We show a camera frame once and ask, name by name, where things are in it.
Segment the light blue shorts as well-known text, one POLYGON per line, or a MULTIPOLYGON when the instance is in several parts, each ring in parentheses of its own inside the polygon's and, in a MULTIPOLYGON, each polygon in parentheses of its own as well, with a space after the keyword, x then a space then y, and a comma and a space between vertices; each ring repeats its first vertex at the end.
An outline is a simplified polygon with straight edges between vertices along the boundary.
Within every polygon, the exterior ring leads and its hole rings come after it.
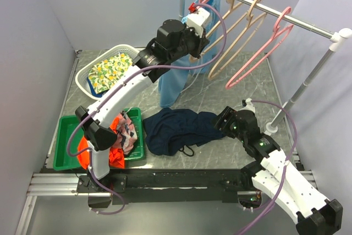
MULTIPOLYGON (((207 2, 217 11, 220 10, 221 0, 209 0, 207 2)), ((218 16, 209 8, 205 8, 210 13, 210 22, 206 26, 206 33, 208 33, 213 26, 219 21, 218 16)), ((207 37, 210 41, 208 48, 217 40, 217 32, 215 31, 210 37, 207 37)), ((198 64, 204 64, 210 61, 218 53, 215 46, 212 47, 205 55, 202 56, 202 62, 196 61, 191 63, 189 56, 184 56, 181 59, 174 62, 172 65, 181 66, 181 67, 193 67, 198 64)), ((181 92, 184 90, 186 82, 188 80, 189 74, 194 73, 207 73, 210 68, 210 65, 196 70, 182 70, 182 69, 170 69, 168 72, 163 74, 158 80, 158 92, 160 94, 160 107, 166 108, 172 106, 181 92)))

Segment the navy blue shorts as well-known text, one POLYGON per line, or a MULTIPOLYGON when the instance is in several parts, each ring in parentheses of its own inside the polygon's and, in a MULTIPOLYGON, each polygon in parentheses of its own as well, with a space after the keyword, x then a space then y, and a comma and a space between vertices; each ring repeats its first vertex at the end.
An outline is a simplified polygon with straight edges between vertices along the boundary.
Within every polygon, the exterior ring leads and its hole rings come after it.
POLYGON ((142 122, 147 147, 154 155, 173 156, 186 146, 222 139, 224 134, 212 125, 216 117, 212 112, 164 108, 142 122))

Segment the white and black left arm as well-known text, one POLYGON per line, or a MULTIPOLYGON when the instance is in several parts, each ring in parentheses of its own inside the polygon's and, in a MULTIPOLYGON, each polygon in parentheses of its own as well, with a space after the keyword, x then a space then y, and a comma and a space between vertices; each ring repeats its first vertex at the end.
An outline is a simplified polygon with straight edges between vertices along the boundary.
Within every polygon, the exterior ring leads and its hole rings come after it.
POLYGON ((75 115, 84 132, 89 151, 90 186, 97 192, 109 187, 109 151, 117 135, 109 127, 114 118, 136 95, 156 82, 164 73, 177 69, 173 63, 184 56, 198 58, 209 44, 206 37, 208 19, 188 17, 185 22, 168 19, 157 29, 156 36, 133 59, 123 77, 100 100, 75 115))

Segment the orange shorts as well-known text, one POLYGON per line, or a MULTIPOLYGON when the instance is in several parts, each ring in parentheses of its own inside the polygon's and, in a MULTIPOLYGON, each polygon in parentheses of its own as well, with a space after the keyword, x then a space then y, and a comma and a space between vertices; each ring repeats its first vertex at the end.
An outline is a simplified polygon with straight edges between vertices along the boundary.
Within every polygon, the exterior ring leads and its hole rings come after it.
MULTIPOLYGON (((113 144, 109 152, 109 165, 115 168, 125 168, 124 151, 121 144, 122 136, 118 131, 119 122, 122 121, 122 115, 119 114, 115 117, 110 125, 110 128, 117 134, 117 140, 113 144)), ((77 159, 83 169, 87 169, 89 165, 89 153, 84 151, 77 156, 77 159)))

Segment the floral patterned cloth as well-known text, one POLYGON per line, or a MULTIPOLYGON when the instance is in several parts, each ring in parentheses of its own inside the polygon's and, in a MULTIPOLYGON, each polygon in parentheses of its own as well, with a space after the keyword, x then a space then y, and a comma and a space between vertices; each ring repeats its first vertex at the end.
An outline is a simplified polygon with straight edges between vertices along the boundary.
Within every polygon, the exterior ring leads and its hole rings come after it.
POLYGON ((111 89, 124 76, 132 62, 133 59, 128 54, 120 52, 94 64, 87 77, 111 89))

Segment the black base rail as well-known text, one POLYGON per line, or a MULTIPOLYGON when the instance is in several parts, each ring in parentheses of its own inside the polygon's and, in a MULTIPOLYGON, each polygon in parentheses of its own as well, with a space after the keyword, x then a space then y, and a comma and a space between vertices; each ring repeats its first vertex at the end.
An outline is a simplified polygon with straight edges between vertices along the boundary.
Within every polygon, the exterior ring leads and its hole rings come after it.
POLYGON ((100 181, 116 195, 99 187, 89 174, 79 177, 77 192, 89 196, 105 196, 114 205, 127 204, 221 201, 237 203, 240 195, 254 195, 249 174, 239 169, 221 170, 166 170, 166 169, 112 169, 100 181))

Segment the pink empty hanger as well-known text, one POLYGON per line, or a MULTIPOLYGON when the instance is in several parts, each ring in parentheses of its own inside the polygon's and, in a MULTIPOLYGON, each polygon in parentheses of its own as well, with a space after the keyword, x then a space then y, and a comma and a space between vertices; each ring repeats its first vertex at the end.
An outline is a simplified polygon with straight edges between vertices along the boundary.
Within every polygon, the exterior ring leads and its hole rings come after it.
POLYGON ((271 37, 261 48, 229 79, 225 88, 228 90, 247 77, 254 69, 256 69, 269 55, 271 55, 288 37, 294 25, 289 24, 284 28, 281 27, 281 22, 285 15, 290 15, 291 7, 286 7, 280 16, 277 18, 271 37))

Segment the pink patterned shorts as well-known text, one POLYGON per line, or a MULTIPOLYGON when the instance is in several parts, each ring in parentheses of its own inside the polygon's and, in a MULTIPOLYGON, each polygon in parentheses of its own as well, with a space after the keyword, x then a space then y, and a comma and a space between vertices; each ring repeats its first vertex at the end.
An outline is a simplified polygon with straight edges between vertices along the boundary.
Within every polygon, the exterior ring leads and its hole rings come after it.
POLYGON ((124 155, 129 155, 138 140, 137 132, 126 111, 121 111, 117 119, 117 124, 114 125, 117 134, 116 145, 123 150, 124 155))

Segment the white laundry basket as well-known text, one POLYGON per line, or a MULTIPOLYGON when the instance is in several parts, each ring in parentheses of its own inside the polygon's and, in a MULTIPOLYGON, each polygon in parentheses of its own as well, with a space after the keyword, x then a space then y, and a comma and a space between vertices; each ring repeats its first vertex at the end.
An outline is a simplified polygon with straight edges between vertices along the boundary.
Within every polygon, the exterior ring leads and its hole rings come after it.
POLYGON ((90 97, 94 100, 100 99, 100 98, 97 98, 97 97, 94 97, 91 95, 88 83, 86 81, 88 73, 94 64, 101 62, 103 59, 107 59, 108 57, 115 56, 120 52, 126 53, 132 59, 134 59, 138 55, 139 50, 133 46, 130 46, 130 45, 125 45, 125 44, 116 45, 113 48, 111 48, 110 50, 108 50, 105 53, 103 53, 102 55, 100 55, 99 57, 97 57, 96 59, 94 59, 92 62, 90 62, 86 66, 84 66, 81 70, 78 71, 78 73, 76 74, 76 77, 75 77, 75 82, 76 82, 77 86, 83 91, 83 93, 85 93, 88 97, 90 97))

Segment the white clothes rack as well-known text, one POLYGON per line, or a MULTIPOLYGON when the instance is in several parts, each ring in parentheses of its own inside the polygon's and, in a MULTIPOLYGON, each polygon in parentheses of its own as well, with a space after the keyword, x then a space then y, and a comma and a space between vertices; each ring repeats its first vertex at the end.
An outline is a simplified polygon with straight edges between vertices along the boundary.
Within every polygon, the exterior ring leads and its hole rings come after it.
MULTIPOLYGON (((277 125, 278 123, 284 119, 284 115, 288 115, 288 111, 294 106, 297 100, 301 97, 304 91, 308 88, 314 78, 318 75, 318 73, 322 70, 323 66, 326 62, 343 46, 343 44, 351 38, 351 29, 343 28, 339 30, 339 32, 331 33, 327 30, 318 28, 313 24, 306 23, 300 19, 294 18, 289 14, 289 9, 285 9, 282 12, 279 12, 275 9, 272 9, 268 6, 263 4, 259 4, 255 0, 237 0, 240 3, 252 6, 258 10, 264 12, 265 15, 270 14, 272 16, 277 17, 277 21, 273 26, 273 34, 266 42, 266 44, 260 48, 259 53, 263 51, 266 46, 268 46, 271 42, 273 42, 278 36, 285 33, 288 36, 289 32, 293 29, 293 26, 296 25, 302 29, 305 29, 310 32, 314 32, 320 36, 323 36, 331 42, 327 52, 324 56, 320 59, 318 64, 314 67, 311 73, 307 76, 307 78, 303 81, 303 83, 299 86, 297 91, 294 95, 283 104, 282 110, 280 110, 274 119, 271 122, 266 124, 265 133, 269 136, 275 134, 278 131, 277 125)), ((184 15, 184 7, 185 7, 185 0, 180 0, 180 16, 184 15)))

